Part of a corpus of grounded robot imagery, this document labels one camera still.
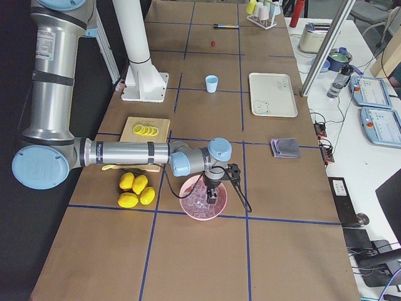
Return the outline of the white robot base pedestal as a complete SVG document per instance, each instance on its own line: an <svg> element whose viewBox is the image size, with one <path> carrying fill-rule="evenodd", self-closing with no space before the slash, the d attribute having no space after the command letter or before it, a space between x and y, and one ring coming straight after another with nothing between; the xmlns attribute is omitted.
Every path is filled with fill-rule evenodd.
<svg viewBox="0 0 401 301"><path fill-rule="evenodd" d="M116 0L113 7L129 62L122 99L162 103L169 74L152 63L140 1Z"/></svg>

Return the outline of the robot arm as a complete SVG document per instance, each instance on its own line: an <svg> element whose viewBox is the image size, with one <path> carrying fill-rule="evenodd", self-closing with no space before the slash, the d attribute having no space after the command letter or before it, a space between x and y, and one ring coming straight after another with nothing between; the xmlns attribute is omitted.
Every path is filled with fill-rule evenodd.
<svg viewBox="0 0 401 301"><path fill-rule="evenodd" d="M70 132L78 41L97 31L96 2L33 1L30 13L38 27L32 111L23 146L12 161L14 177L32 189L51 189L72 169L92 164L169 164L177 177L201 173L206 200L214 204L232 153L226 139L193 149L183 142L92 141Z"/></svg>

